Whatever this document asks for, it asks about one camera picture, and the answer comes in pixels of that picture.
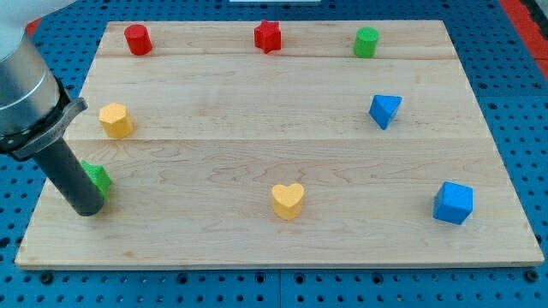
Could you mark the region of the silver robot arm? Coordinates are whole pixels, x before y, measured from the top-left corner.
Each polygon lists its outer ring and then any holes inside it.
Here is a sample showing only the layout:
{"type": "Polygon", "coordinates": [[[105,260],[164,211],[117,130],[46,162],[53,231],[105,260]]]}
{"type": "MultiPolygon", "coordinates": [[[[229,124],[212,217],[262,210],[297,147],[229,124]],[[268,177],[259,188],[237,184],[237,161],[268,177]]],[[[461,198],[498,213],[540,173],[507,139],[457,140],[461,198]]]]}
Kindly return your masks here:
{"type": "Polygon", "coordinates": [[[1,2],[1,152],[27,160],[63,137],[87,109],[72,99],[39,53],[26,27],[74,0],[1,2]]]}

